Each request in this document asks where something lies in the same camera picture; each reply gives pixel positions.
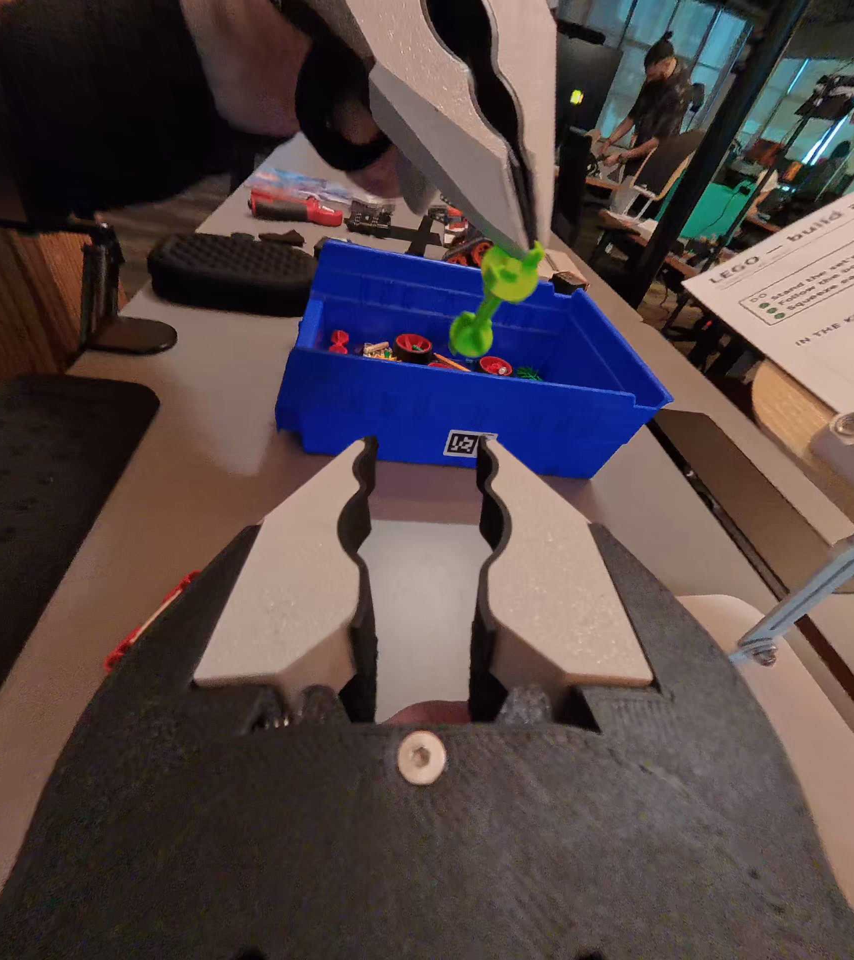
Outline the black clamp mount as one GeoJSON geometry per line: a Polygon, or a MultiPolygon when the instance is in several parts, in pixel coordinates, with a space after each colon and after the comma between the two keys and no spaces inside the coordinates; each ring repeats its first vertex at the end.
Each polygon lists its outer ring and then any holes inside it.
{"type": "Polygon", "coordinates": [[[121,313],[124,257],[113,228],[99,222],[84,226],[88,242],[82,248],[79,351],[147,356],[172,349],[178,333],[169,323],[121,313]]]}

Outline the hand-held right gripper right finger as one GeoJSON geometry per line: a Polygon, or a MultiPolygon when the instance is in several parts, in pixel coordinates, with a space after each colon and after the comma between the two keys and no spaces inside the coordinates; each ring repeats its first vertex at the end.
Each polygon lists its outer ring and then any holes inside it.
{"type": "Polygon", "coordinates": [[[589,520],[496,439],[477,451],[481,565],[468,709],[496,720],[530,690],[549,720],[580,720],[582,688],[651,690],[654,671],[589,520]]]}

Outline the red hand tool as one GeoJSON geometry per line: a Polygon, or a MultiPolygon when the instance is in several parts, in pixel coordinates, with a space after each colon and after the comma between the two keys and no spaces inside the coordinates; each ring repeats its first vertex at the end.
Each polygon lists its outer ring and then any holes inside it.
{"type": "Polygon", "coordinates": [[[252,188],[248,206],[256,219],[272,222],[310,223],[337,228],[345,217],[341,210],[329,207],[314,197],[298,198],[252,188]]]}

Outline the black perforated board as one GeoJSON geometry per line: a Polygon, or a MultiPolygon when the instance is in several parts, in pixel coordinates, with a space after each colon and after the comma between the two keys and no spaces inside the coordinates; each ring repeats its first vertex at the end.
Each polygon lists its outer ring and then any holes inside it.
{"type": "Polygon", "coordinates": [[[0,387],[0,690],[160,407],[139,383],[0,387]]]}

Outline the black flat bracket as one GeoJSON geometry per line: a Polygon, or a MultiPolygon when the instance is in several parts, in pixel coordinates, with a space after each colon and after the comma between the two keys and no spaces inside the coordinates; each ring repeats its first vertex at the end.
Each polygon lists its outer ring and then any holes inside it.
{"type": "Polygon", "coordinates": [[[444,236],[433,231],[435,221],[428,215],[424,216],[420,224],[413,228],[401,225],[379,226],[376,236],[380,239],[397,241],[407,245],[407,256],[425,258],[429,248],[445,249],[444,236]]]}

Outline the printed instruction sheet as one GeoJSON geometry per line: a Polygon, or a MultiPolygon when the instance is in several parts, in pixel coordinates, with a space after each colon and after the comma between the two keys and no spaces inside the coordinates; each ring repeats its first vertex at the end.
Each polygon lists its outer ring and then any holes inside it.
{"type": "Polygon", "coordinates": [[[822,403],[854,412],[854,192],[684,287],[822,403]]]}

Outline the lime green spool rod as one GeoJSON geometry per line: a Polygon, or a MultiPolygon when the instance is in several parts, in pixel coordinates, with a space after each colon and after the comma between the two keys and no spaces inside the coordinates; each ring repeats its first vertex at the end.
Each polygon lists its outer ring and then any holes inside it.
{"type": "Polygon", "coordinates": [[[493,246],[481,260],[482,296],[475,311],[462,311],[448,330],[448,346],[457,355],[479,359],[493,346],[493,318],[502,304],[526,301],[540,282],[545,250],[540,241],[520,258],[493,246]]]}

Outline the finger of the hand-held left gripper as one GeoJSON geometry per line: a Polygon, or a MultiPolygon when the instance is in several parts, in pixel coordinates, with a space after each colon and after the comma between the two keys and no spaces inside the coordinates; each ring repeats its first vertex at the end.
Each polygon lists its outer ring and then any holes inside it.
{"type": "Polygon", "coordinates": [[[485,2],[349,2],[374,56],[370,108],[379,128],[472,222],[506,250],[514,222],[509,145],[494,126],[511,107],[493,75],[485,2]]]}
{"type": "Polygon", "coordinates": [[[558,2],[489,1],[493,75],[510,108],[494,123],[508,145],[506,185],[513,222],[508,242],[546,242],[555,184],[558,2]]]}

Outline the red toy connector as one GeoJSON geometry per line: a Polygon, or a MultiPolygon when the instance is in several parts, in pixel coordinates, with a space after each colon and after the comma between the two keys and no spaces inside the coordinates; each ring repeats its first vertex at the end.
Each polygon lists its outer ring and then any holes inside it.
{"type": "Polygon", "coordinates": [[[133,647],[133,645],[138,642],[145,632],[153,626],[157,619],[167,611],[169,606],[171,606],[200,575],[200,570],[195,569],[189,572],[166,594],[155,611],[148,616],[140,626],[132,630],[108,655],[104,661],[105,673],[109,674],[115,669],[123,657],[133,647]]]}

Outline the person's left forearm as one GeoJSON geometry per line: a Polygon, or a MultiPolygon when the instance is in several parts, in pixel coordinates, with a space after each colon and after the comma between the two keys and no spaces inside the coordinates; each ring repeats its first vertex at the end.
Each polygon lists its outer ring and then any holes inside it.
{"type": "Polygon", "coordinates": [[[44,219],[162,202],[233,160],[179,2],[0,2],[0,108],[44,219]]]}

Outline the black foam case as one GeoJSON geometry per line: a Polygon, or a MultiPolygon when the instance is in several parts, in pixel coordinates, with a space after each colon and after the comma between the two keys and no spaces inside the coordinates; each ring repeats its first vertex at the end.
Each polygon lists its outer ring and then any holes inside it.
{"type": "Polygon", "coordinates": [[[317,260],[250,234],[171,234],[146,257],[152,291],[178,306],[264,317],[300,317],[317,260]]]}

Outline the small electronics board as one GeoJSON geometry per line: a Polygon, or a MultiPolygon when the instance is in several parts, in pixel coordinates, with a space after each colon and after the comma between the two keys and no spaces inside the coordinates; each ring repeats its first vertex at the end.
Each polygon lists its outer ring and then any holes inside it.
{"type": "Polygon", "coordinates": [[[343,225],[350,233],[387,236],[393,228],[396,206],[391,202],[354,199],[346,212],[343,225]]]}

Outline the orange tracked toy robot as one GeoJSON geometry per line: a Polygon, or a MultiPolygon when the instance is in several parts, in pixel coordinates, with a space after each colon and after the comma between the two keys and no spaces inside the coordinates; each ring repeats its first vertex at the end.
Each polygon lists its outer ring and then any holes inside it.
{"type": "Polygon", "coordinates": [[[441,231],[443,261],[480,269],[493,241],[469,222],[466,214],[447,203],[433,204],[427,213],[441,231]]]}

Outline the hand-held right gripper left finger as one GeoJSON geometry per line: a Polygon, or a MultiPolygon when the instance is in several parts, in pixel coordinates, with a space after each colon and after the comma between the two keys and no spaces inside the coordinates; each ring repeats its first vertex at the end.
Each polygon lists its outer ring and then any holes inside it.
{"type": "Polygon", "coordinates": [[[364,437],[264,516],[193,674],[201,688],[267,686],[286,706],[324,687],[350,720],[376,713],[369,570],[378,442],[364,437]]]}

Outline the colourful printed booklet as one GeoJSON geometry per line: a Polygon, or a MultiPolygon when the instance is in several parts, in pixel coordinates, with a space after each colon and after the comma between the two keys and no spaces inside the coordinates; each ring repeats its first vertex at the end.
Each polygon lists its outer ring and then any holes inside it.
{"type": "Polygon", "coordinates": [[[361,202],[364,196],[357,191],[323,177],[260,166],[243,182],[243,188],[282,199],[316,200],[325,206],[349,207],[361,202]]]}

